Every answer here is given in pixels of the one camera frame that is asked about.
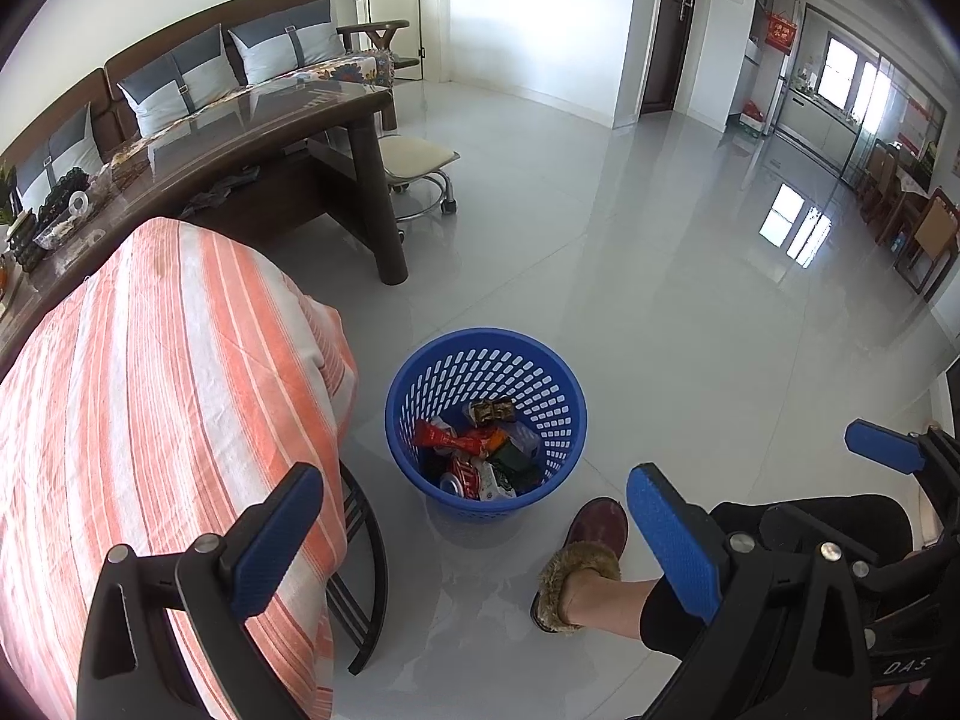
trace red hanging decoration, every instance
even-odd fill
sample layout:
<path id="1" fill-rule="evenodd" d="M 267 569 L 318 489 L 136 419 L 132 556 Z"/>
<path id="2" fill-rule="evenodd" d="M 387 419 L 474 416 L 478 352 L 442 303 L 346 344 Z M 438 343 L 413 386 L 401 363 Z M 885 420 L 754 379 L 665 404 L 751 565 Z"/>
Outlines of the red hanging decoration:
<path id="1" fill-rule="evenodd" d="M 797 38 L 797 25 L 786 20 L 783 16 L 770 14 L 770 20 L 767 23 L 766 44 L 773 46 L 776 50 L 784 53 L 790 53 L 793 50 L 793 41 Z"/>

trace orange and white striped fabric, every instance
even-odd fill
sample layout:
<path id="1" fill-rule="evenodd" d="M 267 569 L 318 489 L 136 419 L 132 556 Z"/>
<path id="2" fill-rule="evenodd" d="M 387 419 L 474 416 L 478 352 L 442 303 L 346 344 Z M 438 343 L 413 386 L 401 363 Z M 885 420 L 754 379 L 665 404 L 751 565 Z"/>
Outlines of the orange and white striped fabric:
<path id="1" fill-rule="evenodd" d="M 143 224 L 43 319 L 0 384 L 0 643 L 51 720 L 75 715 L 109 547 L 224 533 L 295 461 L 323 472 L 323 510 L 247 627 L 307 714 L 330 717 L 325 582 L 347 551 L 338 442 L 355 388 L 333 309 L 180 221 Z M 208 711 L 232 717 L 186 616 L 174 626 Z"/>

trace door handle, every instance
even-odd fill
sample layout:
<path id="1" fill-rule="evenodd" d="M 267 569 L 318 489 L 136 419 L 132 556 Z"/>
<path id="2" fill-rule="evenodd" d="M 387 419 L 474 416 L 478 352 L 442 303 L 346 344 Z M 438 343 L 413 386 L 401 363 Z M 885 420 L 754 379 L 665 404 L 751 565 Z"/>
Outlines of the door handle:
<path id="1" fill-rule="evenodd" d="M 686 18 L 686 9 L 688 8 L 693 8 L 693 0 L 690 0 L 690 2 L 683 0 L 680 3 L 680 20 L 683 20 Z"/>

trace basket rim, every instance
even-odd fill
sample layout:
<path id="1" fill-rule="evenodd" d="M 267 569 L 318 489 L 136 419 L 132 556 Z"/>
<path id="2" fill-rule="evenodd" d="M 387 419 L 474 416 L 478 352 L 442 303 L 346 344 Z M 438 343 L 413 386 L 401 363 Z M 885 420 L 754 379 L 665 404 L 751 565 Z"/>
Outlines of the basket rim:
<path id="1" fill-rule="evenodd" d="M 522 341 L 522 343 L 527 343 L 538 351 L 541 351 L 549 357 L 552 362 L 555 362 L 557 367 L 560 367 L 560 370 L 563 370 L 563 373 L 566 374 L 570 384 L 572 384 L 573 400 L 583 420 L 581 429 L 578 431 L 578 434 L 573 437 L 573 441 L 570 442 L 568 459 L 563 462 L 560 469 L 551 476 L 545 484 L 540 485 L 539 488 L 536 488 L 536 490 L 533 490 L 531 493 L 525 493 L 524 495 L 518 495 L 516 498 L 500 501 L 474 501 L 469 498 L 459 498 L 456 495 L 445 493 L 440 488 L 427 482 L 410 461 L 407 460 L 403 452 L 402 443 L 400 442 L 400 435 L 398 435 L 397 432 L 397 425 L 391 418 L 391 415 L 397 412 L 400 399 L 402 398 L 400 384 L 398 383 L 406 378 L 407 373 L 409 373 L 412 368 L 419 367 L 422 364 L 422 360 L 429 354 L 432 354 L 434 349 L 442 344 L 448 343 L 453 340 L 453 338 L 469 338 L 481 334 L 501 336 L 502 338 L 510 338 L 513 341 Z M 494 514 L 495 512 L 515 512 L 517 509 L 522 509 L 530 504 L 536 503 L 536 501 L 541 500 L 541 498 L 546 498 L 546 496 L 553 493 L 553 490 L 558 488 L 560 484 L 563 483 L 563 480 L 570 475 L 570 472 L 573 471 L 573 466 L 576 466 L 578 463 L 581 454 L 583 454 L 584 445 L 587 442 L 587 399 L 584 398 L 584 391 L 580 387 L 580 382 L 577 381 L 577 377 L 573 374 L 573 371 L 570 370 L 570 366 L 567 365 L 553 349 L 546 346 L 546 344 L 524 333 L 517 333 L 515 330 L 506 330 L 501 327 L 470 327 L 438 336 L 438 338 L 424 343 L 423 346 L 407 358 L 407 361 L 400 367 L 397 375 L 394 376 L 390 384 L 390 391 L 387 393 L 387 404 L 384 409 L 384 429 L 387 434 L 387 446 L 390 447 L 390 454 L 394 457 L 394 462 L 400 466 L 400 470 L 403 471 L 407 479 L 413 482 L 425 495 L 434 498 L 445 506 L 460 509 L 464 512 L 486 512 L 487 514 Z"/>

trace beige stool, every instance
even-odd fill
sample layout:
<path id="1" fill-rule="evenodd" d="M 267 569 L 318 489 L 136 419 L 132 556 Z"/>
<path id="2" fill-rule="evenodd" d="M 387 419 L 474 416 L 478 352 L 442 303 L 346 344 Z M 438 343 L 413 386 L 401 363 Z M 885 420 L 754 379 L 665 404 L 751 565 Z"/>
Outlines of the beige stool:
<path id="1" fill-rule="evenodd" d="M 433 203 L 414 214 L 397 217 L 397 221 L 409 221 L 429 214 L 438 205 L 440 213 L 457 213 L 457 201 L 453 197 L 453 182 L 442 167 L 455 159 L 460 159 L 456 151 L 445 146 L 414 138 L 410 135 L 385 135 L 380 138 L 380 156 L 383 170 L 387 175 L 387 184 L 391 191 L 406 191 L 411 182 L 424 179 L 440 189 L 440 196 Z"/>

